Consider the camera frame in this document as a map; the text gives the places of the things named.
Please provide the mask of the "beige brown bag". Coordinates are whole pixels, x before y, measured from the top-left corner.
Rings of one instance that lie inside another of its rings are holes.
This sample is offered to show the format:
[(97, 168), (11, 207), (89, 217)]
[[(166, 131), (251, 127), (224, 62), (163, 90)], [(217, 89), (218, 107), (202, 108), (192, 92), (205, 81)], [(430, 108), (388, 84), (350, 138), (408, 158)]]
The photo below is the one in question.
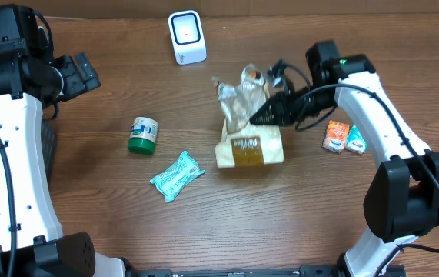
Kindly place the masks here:
[(218, 101), (224, 114), (221, 140), (215, 146), (217, 167), (239, 168), (280, 164), (284, 149), (280, 128), (276, 125), (254, 125), (250, 118), (270, 97), (269, 81), (252, 64), (241, 73), (239, 85), (213, 78)]

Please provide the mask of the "orange tissue pack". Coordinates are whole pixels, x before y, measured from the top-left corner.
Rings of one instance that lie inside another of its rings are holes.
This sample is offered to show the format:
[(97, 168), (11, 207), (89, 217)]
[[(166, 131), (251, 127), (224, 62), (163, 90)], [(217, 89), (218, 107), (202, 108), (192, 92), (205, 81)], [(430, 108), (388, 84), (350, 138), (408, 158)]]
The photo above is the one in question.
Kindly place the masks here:
[(344, 150), (350, 126), (348, 124), (330, 120), (324, 135), (322, 147), (332, 152), (340, 153)]

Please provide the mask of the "teal white tissue pack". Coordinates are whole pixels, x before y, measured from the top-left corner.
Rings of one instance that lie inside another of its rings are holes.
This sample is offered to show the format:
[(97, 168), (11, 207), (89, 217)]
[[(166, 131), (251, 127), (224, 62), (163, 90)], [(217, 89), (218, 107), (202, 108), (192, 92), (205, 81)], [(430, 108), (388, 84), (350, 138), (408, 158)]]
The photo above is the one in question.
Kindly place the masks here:
[(364, 154), (367, 150), (367, 144), (355, 124), (351, 126), (345, 148), (357, 154)]

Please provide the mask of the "green lid white jar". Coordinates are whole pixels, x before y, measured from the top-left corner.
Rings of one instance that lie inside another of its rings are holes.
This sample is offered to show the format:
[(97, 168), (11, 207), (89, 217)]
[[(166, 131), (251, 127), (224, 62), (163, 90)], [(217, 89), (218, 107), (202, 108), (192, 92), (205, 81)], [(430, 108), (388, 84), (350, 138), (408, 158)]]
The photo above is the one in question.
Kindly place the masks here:
[(136, 117), (132, 123), (128, 150), (141, 155), (153, 155), (159, 124), (146, 117)]

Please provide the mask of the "teal snack packet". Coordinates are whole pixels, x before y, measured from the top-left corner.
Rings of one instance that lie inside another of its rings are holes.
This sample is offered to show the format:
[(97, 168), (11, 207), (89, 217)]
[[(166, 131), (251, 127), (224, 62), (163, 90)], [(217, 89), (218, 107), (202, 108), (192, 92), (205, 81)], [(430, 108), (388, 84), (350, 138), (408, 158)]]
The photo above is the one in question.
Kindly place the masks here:
[(172, 165), (153, 177), (150, 183), (165, 197), (166, 202), (173, 202), (187, 184), (203, 174), (205, 170), (200, 169), (187, 151), (183, 151)]

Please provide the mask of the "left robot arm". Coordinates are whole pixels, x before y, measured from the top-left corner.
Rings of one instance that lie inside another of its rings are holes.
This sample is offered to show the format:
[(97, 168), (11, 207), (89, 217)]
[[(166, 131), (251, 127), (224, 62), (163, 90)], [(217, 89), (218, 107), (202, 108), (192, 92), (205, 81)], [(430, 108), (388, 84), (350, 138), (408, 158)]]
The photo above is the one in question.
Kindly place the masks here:
[(0, 5), (0, 276), (129, 276), (89, 234), (65, 235), (48, 190), (43, 111), (100, 86), (84, 53), (53, 55), (43, 16)]

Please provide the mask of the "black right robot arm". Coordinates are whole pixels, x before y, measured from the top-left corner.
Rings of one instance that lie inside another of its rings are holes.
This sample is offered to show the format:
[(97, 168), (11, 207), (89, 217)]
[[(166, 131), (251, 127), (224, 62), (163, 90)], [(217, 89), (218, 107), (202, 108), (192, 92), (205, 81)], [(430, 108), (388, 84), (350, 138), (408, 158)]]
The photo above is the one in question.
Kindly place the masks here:
[(302, 276), (403, 276), (393, 259), (439, 226), (439, 152), (407, 125), (386, 95), (366, 55), (343, 57), (333, 41), (306, 52), (306, 87), (297, 90), (277, 62), (268, 70), (281, 91), (250, 121), (255, 125), (299, 125), (308, 117), (344, 110), (357, 126), (377, 168), (364, 198), (367, 227), (333, 265), (303, 265)]

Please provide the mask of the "white barcode scanner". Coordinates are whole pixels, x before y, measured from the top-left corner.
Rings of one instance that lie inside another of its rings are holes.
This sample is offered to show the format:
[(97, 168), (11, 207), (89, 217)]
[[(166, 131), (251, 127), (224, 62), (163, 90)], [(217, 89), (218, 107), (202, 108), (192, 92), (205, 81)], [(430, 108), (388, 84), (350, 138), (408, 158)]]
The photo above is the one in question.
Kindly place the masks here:
[(195, 10), (172, 13), (168, 17), (168, 27), (179, 65), (203, 62), (207, 58), (201, 17)]

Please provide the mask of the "brown cardboard backdrop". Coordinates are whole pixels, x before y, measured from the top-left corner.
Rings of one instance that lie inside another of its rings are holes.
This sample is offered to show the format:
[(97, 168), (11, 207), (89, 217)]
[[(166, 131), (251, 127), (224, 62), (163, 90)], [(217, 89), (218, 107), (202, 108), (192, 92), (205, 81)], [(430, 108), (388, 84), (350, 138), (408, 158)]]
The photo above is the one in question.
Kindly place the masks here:
[(439, 13), (439, 0), (0, 0), (59, 18), (166, 18), (195, 10), (203, 17)]

